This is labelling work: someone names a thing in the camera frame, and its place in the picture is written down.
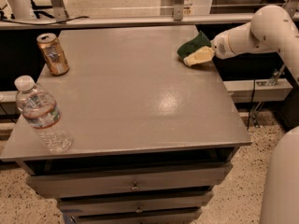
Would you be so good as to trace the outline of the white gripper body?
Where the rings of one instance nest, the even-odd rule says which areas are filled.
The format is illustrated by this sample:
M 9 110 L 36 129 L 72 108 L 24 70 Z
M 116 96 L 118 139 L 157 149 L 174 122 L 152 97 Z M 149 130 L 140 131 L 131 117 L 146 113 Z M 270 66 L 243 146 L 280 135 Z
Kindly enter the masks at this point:
M 219 59 L 233 58 L 235 54 L 232 52 L 229 45 L 229 36 L 227 32 L 222 32 L 216 35 L 211 40 L 211 46 L 215 50 L 215 55 Z

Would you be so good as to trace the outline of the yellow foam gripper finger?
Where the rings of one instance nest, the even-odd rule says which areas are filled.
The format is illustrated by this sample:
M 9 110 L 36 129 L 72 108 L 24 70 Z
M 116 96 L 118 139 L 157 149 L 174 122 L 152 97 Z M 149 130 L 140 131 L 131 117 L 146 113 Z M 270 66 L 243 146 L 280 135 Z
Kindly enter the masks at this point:
M 210 62 L 214 57 L 215 51 L 213 48 L 204 46 L 197 51 L 191 53 L 183 59 L 187 66 L 193 66 L 200 63 Z

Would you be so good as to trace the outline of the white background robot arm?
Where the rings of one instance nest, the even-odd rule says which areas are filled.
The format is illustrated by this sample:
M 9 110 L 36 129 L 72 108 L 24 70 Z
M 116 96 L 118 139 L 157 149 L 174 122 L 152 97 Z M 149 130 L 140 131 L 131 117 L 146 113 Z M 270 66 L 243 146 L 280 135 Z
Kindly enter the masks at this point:
M 33 20 L 36 15 L 30 0 L 6 0 L 16 19 Z

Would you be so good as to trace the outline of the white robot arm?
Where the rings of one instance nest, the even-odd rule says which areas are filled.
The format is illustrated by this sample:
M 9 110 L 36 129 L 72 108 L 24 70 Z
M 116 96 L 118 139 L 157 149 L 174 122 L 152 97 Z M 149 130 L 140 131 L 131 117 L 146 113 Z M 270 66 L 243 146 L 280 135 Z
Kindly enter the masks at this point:
M 289 13 L 275 5 L 260 8 L 250 22 L 226 30 L 212 40 L 199 33 L 178 49 L 187 66 L 217 57 L 243 53 L 279 55 L 293 78 L 299 77 L 298 29 Z M 276 145 L 263 188 L 260 224 L 299 224 L 299 127 L 289 130 Z

